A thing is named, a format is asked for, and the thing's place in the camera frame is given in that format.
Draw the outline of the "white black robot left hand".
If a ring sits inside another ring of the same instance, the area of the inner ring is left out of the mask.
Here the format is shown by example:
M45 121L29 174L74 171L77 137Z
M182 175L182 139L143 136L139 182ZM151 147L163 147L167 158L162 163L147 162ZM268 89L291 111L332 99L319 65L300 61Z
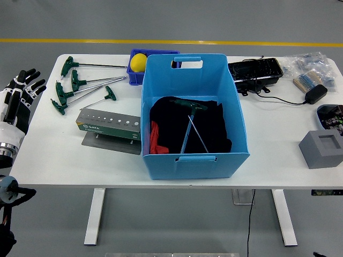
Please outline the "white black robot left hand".
M1 143L19 147L29 128L30 107L46 90L36 69L22 70L1 91Z

